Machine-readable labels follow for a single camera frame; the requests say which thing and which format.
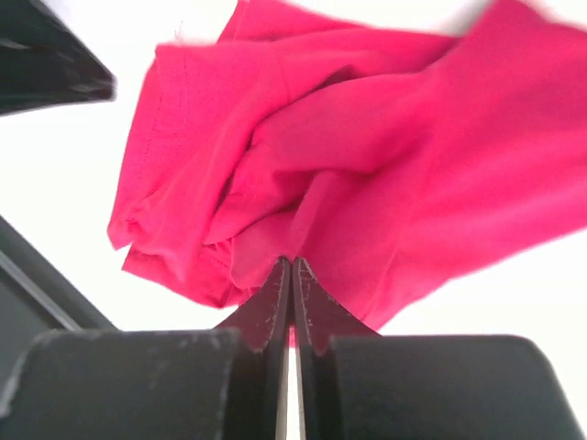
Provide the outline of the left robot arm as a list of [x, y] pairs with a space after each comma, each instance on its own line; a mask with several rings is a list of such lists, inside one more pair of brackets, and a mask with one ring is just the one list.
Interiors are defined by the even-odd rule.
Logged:
[[1, 3], [1, 114], [110, 101], [116, 80], [41, 1]]

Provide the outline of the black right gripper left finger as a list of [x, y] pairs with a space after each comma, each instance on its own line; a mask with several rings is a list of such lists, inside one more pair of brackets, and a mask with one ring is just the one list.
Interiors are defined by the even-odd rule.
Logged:
[[209, 330], [51, 331], [1, 396], [4, 439], [282, 439], [290, 264]]

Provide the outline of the pink t-shirt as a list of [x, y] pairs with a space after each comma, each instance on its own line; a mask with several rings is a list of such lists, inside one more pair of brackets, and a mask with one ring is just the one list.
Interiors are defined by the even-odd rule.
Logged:
[[279, 257], [379, 329], [586, 225], [586, 32], [495, 1], [461, 37], [241, 1], [147, 71], [107, 228], [124, 270], [203, 305]]

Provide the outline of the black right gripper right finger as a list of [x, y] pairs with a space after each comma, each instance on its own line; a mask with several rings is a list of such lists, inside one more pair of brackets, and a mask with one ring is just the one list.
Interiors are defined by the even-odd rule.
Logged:
[[292, 268], [307, 439], [581, 439], [553, 367], [513, 335], [383, 336]]

